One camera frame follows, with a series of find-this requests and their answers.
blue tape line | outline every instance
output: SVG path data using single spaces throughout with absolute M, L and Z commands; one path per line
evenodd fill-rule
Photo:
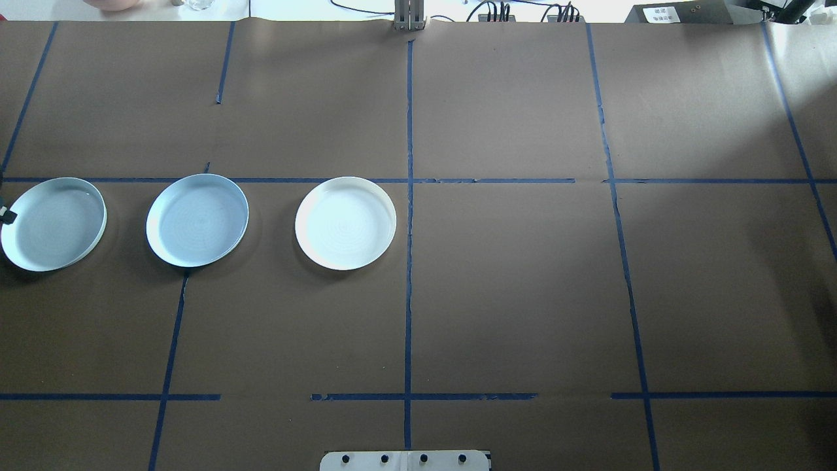
M 695 392 L 614 392 L 617 401 L 638 399 L 806 399 L 833 398 L 837 391 L 695 391 Z
M 44 69 L 44 63 L 47 61 L 47 54 L 49 47 L 52 46 L 52 40 L 55 37 L 55 30 L 58 29 L 58 22 L 53 23 L 52 29 L 49 30 L 49 37 L 47 44 L 44 45 L 44 52 L 41 53 L 41 60 L 38 62 L 38 68 L 35 69 L 35 75 L 32 77 L 32 83 L 29 84 L 29 91 L 26 93 L 26 99 L 23 100 L 23 106 L 18 115 L 18 123 L 14 125 L 12 137 L 8 140 L 8 147 L 6 147 L 6 157 L 3 158 L 3 172 L 8 167 L 8 162 L 12 158 L 12 150 L 14 150 L 14 143 L 18 140 L 20 127 L 23 125 L 23 118 L 26 117 L 26 110 L 29 108 L 29 102 L 32 100 L 32 94 L 35 92 L 35 86 L 38 84 L 38 78 L 41 76 L 41 70 Z
M 536 392 L 481 392 L 481 393 L 348 393 L 312 394 L 313 402 L 330 401 L 531 401 Z
M 602 105 L 602 91 L 598 81 L 598 68 L 596 66 L 596 51 L 593 47 L 593 31 L 590 23 L 585 23 L 587 28 L 587 44 L 590 49 L 590 68 L 593 72 L 593 87 L 596 91 L 596 106 L 598 108 L 598 122 L 602 132 L 602 145 L 608 167 L 608 181 L 610 186 L 610 199 L 614 206 L 614 217 L 616 219 L 616 233 L 619 237 L 619 253 L 622 256 L 622 270 L 624 272 L 625 285 L 628 288 L 628 300 L 630 306 L 631 324 L 634 329 L 634 348 L 636 350 L 636 363 L 639 367 L 639 383 L 644 393 L 648 392 L 648 376 L 645 372 L 645 361 L 642 353 L 642 340 L 639 336 L 639 320 L 636 315 L 636 303 L 634 302 L 634 286 L 630 277 L 630 266 L 628 264 L 628 251 L 625 248 L 624 231 L 622 229 L 622 216 L 619 214 L 619 196 L 616 193 L 616 175 L 614 173 L 613 160 L 610 155 L 608 134 L 604 127 L 604 107 Z M 651 449 L 651 463 L 655 471 L 660 471 L 660 456 L 657 453 L 657 437 L 654 430 L 654 417 L 651 413 L 651 401 L 644 399 L 645 425 L 648 428 L 648 441 Z
M 417 184 L 574 184 L 575 179 L 415 179 Z
M 0 401 L 160 401 L 159 394 L 0 394 Z
M 776 67 L 776 60 L 773 56 L 773 46 L 770 44 L 770 38 L 768 37 L 768 26 L 765 23 L 762 23 L 762 36 L 764 37 L 764 46 L 768 50 L 768 64 L 770 65 L 770 71 L 773 73 L 773 80 L 776 82 L 776 88 L 779 91 L 779 97 L 782 99 L 782 106 L 784 106 L 785 115 L 787 115 L 788 117 L 788 124 L 790 125 L 791 132 L 793 133 L 793 140 L 796 142 L 796 148 L 799 150 L 799 157 L 802 158 L 802 165 L 803 167 L 805 167 L 805 174 L 808 176 L 808 181 L 811 186 L 811 193 L 814 194 L 814 199 L 817 202 L 819 218 L 823 221 L 825 234 L 828 236 L 829 244 L 831 245 L 831 254 L 834 256 L 834 259 L 837 260 L 837 243 L 834 242 L 834 234 L 832 234 L 831 232 L 831 226 L 829 224 L 828 216 L 825 215 L 823 201 L 819 197 L 817 184 L 814 180 L 814 173 L 811 171 L 811 165 L 808 162 L 808 156 L 805 154 L 805 147 L 802 145 L 802 138 L 799 136 L 799 129 L 797 129 L 796 121 L 793 119 L 793 113 L 790 111 L 790 105 L 788 104 L 788 97 L 785 95 L 784 86 L 782 85 L 782 79 L 779 78 L 779 72 Z
M 235 34 L 235 22 L 229 22 L 229 34 L 227 34 L 227 50 L 223 53 L 223 68 L 221 69 L 221 81 L 218 83 L 218 94 L 215 96 L 215 103 L 221 104 L 223 99 L 223 84 L 227 81 L 227 67 L 229 66 L 229 52 L 233 48 L 233 34 Z
M 615 184 L 808 184 L 806 179 L 607 179 Z
M 166 363 L 166 378 L 162 383 L 162 394 L 160 398 L 160 409 L 157 412 L 157 426 L 154 428 L 154 442 L 151 445 L 151 458 L 148 460 L 148 471 L 153 471 L 157 466 L 157 452 L 160 449 L 160 438 L 162 437 L 162 425 L 166 418 L 166 404 L 168 392 L 172 385 L 172 372 L 174 371 L 174 356 L 177 353 L 177 339 L 180 336 L 180 323 L 183 319 L 183 306 L 186 304 L 186 285 L 189 282 L 189 270 L 183 273 L 183 285 L 180 287 L 180 300 L 177 303 L 177 316 L 174 319 L 174 330 L 172 332 L 172 344 L 168 350 L 168 362 Z
M 413 447 L 413 41 L 407 42 L 407 292 L 404 325 L 404 449 Z
M 160 401 L 161 394 L 5 393 L 0 401 Z M 220 394 L 173 394 L 169 401 L 220 401 Z
M 220 401 L 220 394 L 170 394 L 169 401 Z
M 536 397 L 535 392 L 413 394 L 414 401 L 531 401 Z
M 9 183 L 41 183 L 57 177 L 8 177 L 5 180 Z M 181 179 L 181 177 L 163 178 L 110 178 L 110 177 L 80 177 L 93 184 L 169 184 Z

white plate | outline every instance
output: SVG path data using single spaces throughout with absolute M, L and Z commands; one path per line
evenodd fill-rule
M 0 231 L 8 259 L 31 272 L 68 267 L 105 233 L 107 209 L 95 186 L 63 177 L 33 186 L 9 208 L 18 218 Z
M 316 186 L 296 211 L 296 239 L 332 270 L 354 270 L 380 257 L 395 236 L 395 207 L 381 187 L 358 177 Z
M 146 237 L 154 253 L 178 267 L 200 267 L 230 253 L 244 237 L 247 198 L 212 173 L 179 179 L 151 205 Z

black clip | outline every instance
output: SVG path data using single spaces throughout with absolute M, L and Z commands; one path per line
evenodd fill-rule
M 3 171 L 0 169 L 0 188 L 3 186 Z M 3 204 L 3 197 L 0 196 L 0 224 L 12 224 L 18 218 L 17 213 L 13 213 Z

grid line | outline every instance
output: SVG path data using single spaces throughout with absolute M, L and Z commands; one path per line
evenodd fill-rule
M 530 401 L 537 397 L 534 392 L 400 392 L 345 394 L 312 394 L 312 402 L 331 401 Z
M 52 40 L 55 37 L 55 31 L 58 29 L 58 22 L 53 22 L 52 29 L 49 30 L 49 36 L 47 38 L 47 42 L 44 45 L 44 52 L 41 53 L 41 60 L 38 62 L 38 68 L 35 69 L 35 75 L 32 77 L 32 83 L 29 84 L 29 90 L 26 92 L 26 98 L 23 100 L 23 106 L 20 108 L 20 114 L 18 115 L 18 122 L 14 125 L 14 131 L 12 131 L 12 137 L 8 140 L 8 147 L 6 147 L 6 156 L 3 158 L 3 165 L 0 167 L 0 171 L 5 172 L 6 167 L 8 167 L 9 161 L 12 159 L 12 151 L 14 150 L 14 143 L 18 140 L 18 134 L 20 133 L 20 127 L 23 125 L 23 119 L 26 117 L 26 111 L 29 109 L 29 102 L 32 100 L 32 95 L 35 92 L 35 86 L 38 84 L 38 78 L 41 76 L 41 70 L 44 69 L 44 63 L 47 61 L 47 54 L 49 54 L 49 47 L 52 46 Z
M 611 399 L 631 401 L 648 399 L 806 399 L 837 398 L 837 391 L 673 391 L 614 392 Z
M 796 121 L 793 119 L 793 113 L 791 112 L 790 105 L 788 104 L 788 97 L 787 95 L 785 95 L 784 86 L 782 85 L 782 79 L 781 77 L 779 77 L 779 72 L 776 67 L 776 59 L 773 54 L 773 47 L 770 44 L 770 37 L 768 35 L 768 26 L 765 23 L 761 23 L 761 26 L 762 37 L 764 38 L 764 47 L 768 53 L 768 64 L 770 66 L 770 71 L 773 74 L 773 81 L 776 84 L 776 89 L 778 90 L 779 98 L 782 101 L 782 107 L 784 108 L 785 115 L 788 117 L 788 124 L 790 126 L 791 133 L 793 134 L 793 140 L 796 142 L 796 148 L 799 151 L 799 158 L 802 159 L 802 165 L 803 167 L 805 167 L 805 175 L 808 176 L 808 184 L 811 187 L 811 193 L 814 194 L 814 200 L 817 203 L 817 211 L 819 211 L 819 218 L 823 221 L 825 235 L 829 238 L 829 245 L 831 245 L 831 254 L 834 256 L 834 259 L 837 260 L 837 244 L 834 243 L 834 234 L 831 232 L 829 218 L 825 214 L 823 201 L 819 197 L 819 190 L 817 190 L 816 180 L 814 180 L 814 173 L 811 171 L 811 164 L 808 161 L 808 156 L 805 154 L 805 147 L 802 144 L 802 138 L 799 136 L 799 129 L 796 127 Z
M 404 328 L 404 449 L 413 447 L 413 40 L 407 42 L 407 289 Z
M 162 394 L 2 393 L 0 401 L 160 401 Z M 172 394 L 169 401 L 220 401 L 220 394 Z
M 223 67 L 221 68 L 221 81 L 218 83 L 218 94 L 215 96 L 215 103 L 221 104 L 223 99 L 223 85 L 227 81 L 227 67 L 229 66 L 229 53 L 233 48 L 233 35 L 235 34 L 236 22 L 229 22 L 229 33 L 227 34 L 227 50 L 223 53 Z
M 619 253 L 622 258 L 622 270 L 624 272 L 625 285 L 628 289 L 628 301 L 631 317 L 631 324 L 634 330 L 634 349 L 636 350 L 636 363 L 639 367 L 639 383 L 644 395 L 648 394 L 648 376 L 645 372 L 645 362 L 642 353 L 642 339 L 639 336 L 639 320 L 636 315 L 636 303 L 634 302 L 634 287 L 631 283 L 630 266 L 628 264 L 628 251 L 625 247 L 624 231 L 622 229 L 622 216 L 619 214 L 619 195 L 616 191 L 616 176 L 614 174 L 613 160 L 610 155 L 610 145 L 608 144 L 608 134 L 604 126 L 604 108 L 602 106 L 602 91 L 598 82 L 598 68 L 596 66 L 596 51 L 593 46 L 593 31 L 590 28 L 590 23 L 586 23 L 587 42 L 590 49 L 590 68 L 593 72 L 593 88 L 596 92 L 596 105 L 598 108 L 598 122 L 602 133 L 602 145 L 604 147 L 605 162 L 608 167 L 608 186 L 610 187 L 610 199 L 614 207 L 614 218 L 616 220 L 616 234 L 619 238 Z M 655 471 L 660 471 L 660 457 L 657 453 L 657 439 L 654 430 L 654 416 L 651 413 L 651 401 L 647 396 L 643 397 L 643 405 L 645 408 L 645 426 L 648 430 L 648 441 L 651 451 L 651 462 Z
M 174 330 L 172 331 L 172 344 L 168 350 L 168 362 L 166 363 L 166 376 L 162 383 L 162 394 L 160 398 L 160 409 L 157 412 L 157 425 L 154 428 L 154 442 L 151 445 L 151 457 L 148 460 L 148 471 L 154 471 L 157 466 L 157 452 L 160 449 L 162 438 L 162 426 L 166 419 L 166 406 L 168 403 L 168 392 L 172 385 L 172 372 L 174 371 L 174 356 L 177 353 L 177 340 L 180 336 L 180 325 L 183 319 L 183 308 L 186 305 L 186 285 L 189 282 L 189 270 L 183 271 L 183 284 L 180 287 L 180 299 L 177 302 L 177 316 L 174 319 Z

